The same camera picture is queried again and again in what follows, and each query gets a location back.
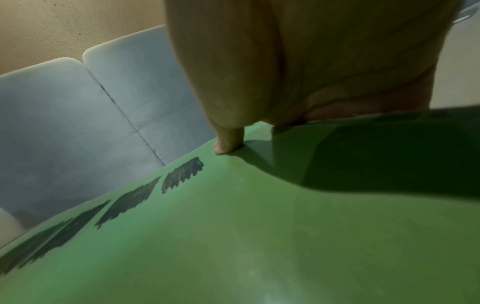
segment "green inflatable object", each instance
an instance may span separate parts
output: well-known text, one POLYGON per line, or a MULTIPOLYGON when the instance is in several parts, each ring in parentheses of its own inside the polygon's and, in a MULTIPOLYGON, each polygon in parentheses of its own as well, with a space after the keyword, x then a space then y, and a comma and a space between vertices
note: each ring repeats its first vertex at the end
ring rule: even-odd
POLYGON ((480 108, 251 127, 0 250, 1 304, 480 303, 480 108))

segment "black marker stroke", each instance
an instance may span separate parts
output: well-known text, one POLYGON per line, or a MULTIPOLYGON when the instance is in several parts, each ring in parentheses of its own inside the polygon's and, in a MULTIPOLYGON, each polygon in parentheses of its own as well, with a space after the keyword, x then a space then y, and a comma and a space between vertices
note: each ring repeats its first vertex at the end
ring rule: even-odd
POLYGON ((23 260, 28 258, 46 240, 48 240, 71 220, 72 219, 69 219, 67 221, 58 223, 55 226, 35 234, 28 240, 22 242, 20 245, 7 252, 4 256, 0 257, 0 275, 7 274, 12 269, 17 267, 23 260))
POLYGON ((142 185, 137 189, 127 192, 119 197, 100 218, 100 220, 98 220, 95 226, 100 229, 101 226, 107 221, 117 218, 120 214, 125 213, 128 210, 137 207, 140 203, 146 201, 155 189, 155 186, 159 182, 160 178, 161 176, 157 177, 152 182, 142 185))
POLYGON ((50 250, 62 247, 68 241, 70 241, 85 225, 92 220, 92 218, 97 215, 100 210, 110 203, 111 200, 107 200, 105 203, 98 205, 95 208, 87 210, 80 213, 73 220, 70 220, 68 224, 60 230, 54 237, 48 240, 37 252, 35 252, 28 260, 20 265, 19 268, 27 265, 28 263, 33 263, 39 258, 42 258, 50 250))
POLYGON ((180 181, 185 182, 192 175, 196 176, 199 171, 202 171, 203 167, 204 164, 200 161, 200 158, 196 157, 189 160, 166 176, 161 186, 161 192, 165 194, 169 188, 178 187, 180 181))

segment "green surface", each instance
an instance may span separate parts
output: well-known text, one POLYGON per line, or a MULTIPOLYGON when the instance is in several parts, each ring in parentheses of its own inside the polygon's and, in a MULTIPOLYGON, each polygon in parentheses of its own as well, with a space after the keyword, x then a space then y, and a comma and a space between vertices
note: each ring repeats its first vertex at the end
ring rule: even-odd
POLYGON ((479 114, 260 125, 221 157, 208 143, 0 250, 0 273, 23 253, 0 303, 479 303, 479 114))

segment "black scribble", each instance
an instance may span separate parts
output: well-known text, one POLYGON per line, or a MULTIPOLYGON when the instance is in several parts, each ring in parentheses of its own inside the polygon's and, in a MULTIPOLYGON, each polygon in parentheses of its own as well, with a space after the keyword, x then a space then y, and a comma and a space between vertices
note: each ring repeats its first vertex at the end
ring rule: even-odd
POLYGON ((32 256, 27 259, 24 263, 20 265, 19 268, 27 265, 28 263, 33 263, 39 258, 42 258, 50 250, 62 247, 68 241, 70 241, 85 225, 92 220, 92 218, 97 215, 100 210, 110 203, 111 200, 107 200, 105 203, 98 205, 95 208, 87 210, 80 213, 73 220, 70 220, 68 224, 60 230, 54 237, 52 237, 48 242, 46 242, 37 252, 32 254, 32 256))
POLYGON ((140 186, 137 189, 127 192, 119 197, 100 218, 100 220, 98 220, 95 226, 100 229, 101 226, 107 221, 117 218, 120 214, 125 213, 128 210, 137 207, 140 203, 146 201, 155 189, 155 186, 159 182, 160 178, 161 176, 157 177, 152 182, 140 186))
POLYGON ((185 182, 187 179, 190 179, 192 175, 196 176, 199 171, 202 171, 203 167, 204 164, 198 157, 189 160, 166 176, 161 186, 161 192, 165 194, 169 188, 173 189, 174 187, 178 187, 180 181, 185 182))
POLYGON ((55 226, 35 234, 28 240, 22 242, 20 245, 7 252, 4 256, 0 257, 0 275, 7 274, 12 269, 17 267, 23 260, 28 258, 46 240, 48 240, 71 220, 72 219, 69 219, 67 221, 58 223, 55 226))

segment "gray panel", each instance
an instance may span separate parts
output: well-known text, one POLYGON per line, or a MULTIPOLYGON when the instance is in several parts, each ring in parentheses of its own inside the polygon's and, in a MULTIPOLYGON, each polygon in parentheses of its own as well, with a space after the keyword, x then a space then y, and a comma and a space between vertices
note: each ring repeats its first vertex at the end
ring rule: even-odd
POLYGON ((32 226, 161 162, 80 62, 0 76, 0 207, 32 226))
POLYGON ((165 164, 215 136, 161 27, 93 47, 83 61, 165 164))

